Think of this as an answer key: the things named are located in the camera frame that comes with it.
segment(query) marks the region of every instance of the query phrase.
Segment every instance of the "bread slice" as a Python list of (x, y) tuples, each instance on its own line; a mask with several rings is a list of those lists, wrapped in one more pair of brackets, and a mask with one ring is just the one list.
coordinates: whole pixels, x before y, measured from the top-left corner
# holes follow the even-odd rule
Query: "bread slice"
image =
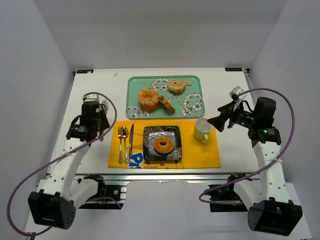
[(170, 110), (170, 112), (174, 113), (176, 111), (164, 96), (161, 96), (159, 99), (163, 103), (163, 105)]

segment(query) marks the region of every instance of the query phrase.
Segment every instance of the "mug handle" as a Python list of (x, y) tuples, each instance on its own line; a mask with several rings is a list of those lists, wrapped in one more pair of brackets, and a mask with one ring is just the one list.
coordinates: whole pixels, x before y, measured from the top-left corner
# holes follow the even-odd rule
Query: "mug handle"
[(203, 135), (202, 142), (207, 143), (209, 141), (208, 134)]

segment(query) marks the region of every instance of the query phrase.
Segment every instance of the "white wall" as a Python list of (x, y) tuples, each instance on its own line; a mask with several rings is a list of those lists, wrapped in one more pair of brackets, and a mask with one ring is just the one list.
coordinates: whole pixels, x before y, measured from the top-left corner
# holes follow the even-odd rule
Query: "white wall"
[(251, 67), (286, 0), (35, 0), (72, 70)]
[[(0, 6), (0, 238), (20, 240), (7, 222), (7, 201), (22, 178), (50, 160), (72, 72), (32, 0), (2, 0)], [(13, 220), (21, 229), (39, 178), (26, 182), (13, 200)]]
[[(296, 128), (283, 155), (287, 181), (292, 181), (311, 234), (320, 239), (320, 1), (288, 0), (251, 69), (253, 87), (285, 94), (295, 110)], [(257, 96), (274, 95), (260, 92)], [(290, 112), (277, 99), (275, 126), (286, 142)]]

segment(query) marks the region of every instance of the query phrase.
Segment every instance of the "glazed donut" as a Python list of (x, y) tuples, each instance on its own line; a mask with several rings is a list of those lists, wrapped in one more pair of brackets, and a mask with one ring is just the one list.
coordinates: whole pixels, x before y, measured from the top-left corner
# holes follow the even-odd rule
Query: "glazed donut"
[(167, 137), (160, 137), (155, 140), (154, 149), (160, 154), (168, 154), (174, 149), (174, 142)]

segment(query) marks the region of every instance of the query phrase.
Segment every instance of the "cable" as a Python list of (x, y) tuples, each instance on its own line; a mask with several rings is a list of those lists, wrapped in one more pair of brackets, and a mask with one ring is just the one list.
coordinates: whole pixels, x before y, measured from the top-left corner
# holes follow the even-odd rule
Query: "cable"
[[(250, 92), (253, 92), (253, 91), (259, 91), (259, 90), (265, 90), (265, 91), (269, 91), (269, 92), (273, 92), (275, 94), (278, 94), (280, 95), (285, 101), (286, 103), (288, 104), (289, 108), (290, 108), (290, 112), (291, 112), (291, 132), (290, 132), (290, 136), (288, 138), (288, 141), (286, 142), (286, 144), (284, 145), (284, 148), (279, 152), (279, 154), (276, 156), (276, 159), (279, 159), (283, 154), (284, 152), (287, 150), (291, 140), (292, 140), (292, 137), (294, 135), (294, 131), (295, 131), (295, 113), (294, 113), (294, 109), (290, 103), (290, 101), (288, 100), (288, 98), (283, 95), (282, 93), (276, 91), (276, 90), (273, 90), (273, 89), (270, 89), (270, 88), (264, 88), (264, 87), (259, 87), (259, 88), (253, 88), (253, 89), (249, 89), (247, 91), (244, 91), (242, 93), (240, 93), (238, 95), (238, 97), (240, 97), (241, 95), (243, 94), (247, 94), (247, 93), (250, 93)], [(224, 188), (226, 186), (229, 186), (231, 184), (235, 184), (235, 183), (238, 183), (242, 180), (246, 180), (246, 179), (249, 179), (261, 172), (263, 172), (264, 170), (270, 168), (273, 164), (275, 164), (277, 161), (276, 160), (272, 160), (268, 165), (264, 166), (263, 168), (259, 169), (258, 171), (255, 171), (247, 176), (244, 176), (244, 177), (241, 177), (239, 179), (236, 179), (236, 180), (233, 180), (233, 181), (230, 181), (230, 182), (227, 182), (227, 183), (224, 183), (224, 184), (221, 184), (219, 186), (215, 186), (215, 187), (212, 187), (212, 188), (209, 188), (207, 190), (205, 190), (203, 193), (200, 194), (199, 196), (199, 200), (201, 202), (204, 202), (204, 203), (208, 203), (208, 204), (221, 204), (221, 205), (242, 205), (244, 204), (243, 202), (220, 202), (220, 201), (208, 201), (208, 200), (203, 200), (202, 197), (208, 193), (211, 193), (213, 191), (216, 191), (216, 190), (219, 190), (221, 188)]]
[(76, 116), (72, 121), (71, 121), (71, 125), (76, 124), (76, 122), (78, 121), (78, 119), (81, 117), (81, 115)]
[[(128, 132), (128, 134), (130, 134), (130, 132)], [(133, 134), (143, 136), (142, 134), (139, 134), (139, 133), (133, 133)]]
[(26, 176), (24, 179), (22, 179), (21, 182), (18, 183), (18, 185), (17, 185), (17, 186), (14, 188), (14, 190), (12, 191), (12, 193), (11, 193), (11, 195), (10, 195), (10, 197), (9, 197), (7, 206), (6, 206), (6, 217), (7, 217), (7, 219), (8, 219), (8, 222), (9, 222), (10, 226), (11, 226), (18, 234), (23, 235), (23, 236), (26, 236), (26, 237), (35, 237), (35, 236), (39, 236), (39, 235), (41, 235), (41, 234), (44, 234), (46, 231), (48, 231), (48, 230), (51, 228), (51, 227), (48, 227), (48, 228), (46, 228), (46, 229), (43, 230), (43, 231), (40, 231), (40, 232), (37, 232), (37, 233), (33, 233), (33, 234), (32, 234), (32, 233), (27, 233), (27, 232), (24, 232), (24, 231), (20, 230), (20, 229), (17, 228), (17, 226), (14, 224), (14, 222), (12, 221), (12, 218), (11, 218), (11, 213), (10, 213), (11, 203), (12, 203), (12, 200), (13, 200), (13, 198), (14, 198), (17, 190), (21, 187), (21, 185), (24, 184), (24, 183), (25, 183), (29, 178), (31, 178), (33, 175), (39, 173), (40, 171), (42, 171), (43, 169), (47, 168), (47, 167), (50, 166), (51, 164), (54, 164), (54, 163), (56, 163), (56, 162), (58, 162), (58, 161), (61, 161), (62, 159), (64, 159), (65, 157), (67, 157), (67, 155), (73, 154), (73, 153), (75, 153), (76, 151), (78, 151), (78, 150), (80, 150), (80, 149), (82, 149), (82, 148), (84, 148), (84, 147), (86, 147), (86, 146), (88, 146), (88, 145), (91, 145), (92, 143), (98, 141), (100, 138), (103, 138), (105, 135), (107, 135), (107, 133), (110, 132), (110, 130), (111, 130), (111, 129), (113, 128), (113, 126), (115, 125), (116, 120), (117, 120), (117, 109), (116, 109), (115, 104), (114, 104), (107, 96), (105, 96), (104, 94), (99, 93), (99, 92), (95, 92), (95, 91), (89, 92), (89, 93), (86, 93), (84, 96), (88, 96), (88, 95), (91, 95), (91, 94), (100, 95), (100, 96), (104, 97), (105, 99), (107, 99), (107, 100), (111, 103), (111, 105), (112, 105), (112, 107), (113, 107), (113, 109), (114, 109), (114, 121), (113, 121), (113, 123), (112, 123), (111, 126), (105, 131), (105, 133), (102, 134), (101, 136), (93, 139), (92, 141), (86, 142), (86, 143), (82, 144), (81, 146), (78, 146), (78, 147), (74, 148), (73, 150), (71, 150), (71, 151), (69, 151), (69, 152), (67, 152), (67, 153), (65, 153), (65, 154), (57, 157), (56, 159), (48, 162), (47, 164), (43, 165), (42, 167), (39, 167), (37, 170), (35, 170), (34, 172), (30, 173), (28, 176)]
[(93, 199), (89, 199), (87, 200), (86, 202), (95, 202), (95, 201), (100, 201), (100, 200), (105, 200), (105, 199), (108, 199), (108, 200), (111, 200), (113, 201), (120, 209), (122, 209), (122, 206), (115, 200), (113, 199), (112, 197), (109, 197), (109, 196), (102, 196), (102, 197), (97, 197), (97, 198), (93, 198)]
[(251, 107), (249, 106), (248, 101), (243, 100), (243, 101), (242, 101), (242, 103), (245, 103), (245, 105), (247, 106), (247, 108), (249, 109), (249, 111), (250, 111), (251, 113), (253, 113), (253, 112), (254, 112), (254, 111), (251, 109)]

